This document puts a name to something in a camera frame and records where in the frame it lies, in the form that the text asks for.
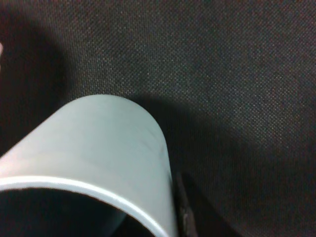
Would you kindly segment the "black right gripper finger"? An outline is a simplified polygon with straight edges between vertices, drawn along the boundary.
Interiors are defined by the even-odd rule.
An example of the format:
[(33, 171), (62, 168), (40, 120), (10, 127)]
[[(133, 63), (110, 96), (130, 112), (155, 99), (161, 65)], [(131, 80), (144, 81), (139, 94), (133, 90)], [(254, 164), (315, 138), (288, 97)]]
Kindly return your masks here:
[(181, 173), (176, 174), (174, 187), (179, 235), (181, 237), (197, 237), (195, 217)]

